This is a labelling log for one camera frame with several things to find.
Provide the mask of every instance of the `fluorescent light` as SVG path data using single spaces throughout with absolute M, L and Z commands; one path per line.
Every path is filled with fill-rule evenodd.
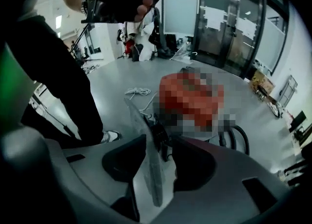
M 62 24 L 62 15 L 56 17 L 55 24 L 56 24 L 57 29 L 59 29 Z

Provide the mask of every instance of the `orange object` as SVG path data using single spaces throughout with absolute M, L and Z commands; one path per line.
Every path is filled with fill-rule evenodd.
M 181 114 L 195 126 L 212 126 L 213 116 L 223 107 L 222 85 L 206 85 L 196 73 L 163 77 L 159 86 L 159 107 L 166 114 Z

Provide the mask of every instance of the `double door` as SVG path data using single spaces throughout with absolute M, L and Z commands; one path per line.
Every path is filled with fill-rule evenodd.
M 261 16 L 262 0 L 200 0 L 193 58 L 244 77 Z

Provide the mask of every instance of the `frosted glass panel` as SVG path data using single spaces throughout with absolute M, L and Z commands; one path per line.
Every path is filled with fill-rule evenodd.
M 269 19 L 265 19 L 263 35 L 256 59 L 272 71 L 282 50 L 285 34 Z
M 164 33 L 194 36 L 197 0 L 164 0 Z
M 91 37 L 91 40 L 92 40 L 93 48 L 94 49 L 99 48 L 99 37 L 97 36 L 96 28 L 93 28 L 90 31 L 90 37 Z

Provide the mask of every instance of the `floor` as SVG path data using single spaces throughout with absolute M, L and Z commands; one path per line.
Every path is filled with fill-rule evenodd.
M 182 62 L 162 59 L 147 62 L 120 59 L 90 73 L 88 78 L 91 83 L 92 95 L 104 128 L 118 130 L 125 140 L 137 137 L 131 124 L 129 110 L 124 102 L 124 98 L 131 96 L 125 95 L 125 91 L 135 87 L 151 90 L 148 96 L 135 95 L 132 99 L 137 108 L 142 109 L 158 90 L 160 79 L 165 75 L 179 72 L 185 66 L 187 65 Z M 253 159 L 272 173 L 294 163 L 292 138 L 285 121 L 277 119 L 266 103 L 257 99 L 245 81 L 233 74 L 200 62 L 195 61 L 190 66 L 198 68 L 201 73 L 210 74 L 213 84 L 224 86 L 224 108 L 220 110 L 219 114 L 220 116 L 229 115 L 231 120 L 235 120 L 235 123 L 244 129 L 249 138 L 250 156 Z M 48 110 L 78 136 L 77 127 L 70 120 L 59 100 L 55 99 Z M 152 112 L 153 107 L 149 107 L 146 111 L 146 113 Z M 58 123 L 51 118 L 49 120 L 62 131 L 62 127 Z M 218 144 L 218 139 L 213 138 L 211 143 Z M 237 137 L 237 149 L 241 151 L 244 149 L 243 142 L 239 137 Z M 148 223 L 151 220 L 150 216 L 144 218 L 143 223 Z

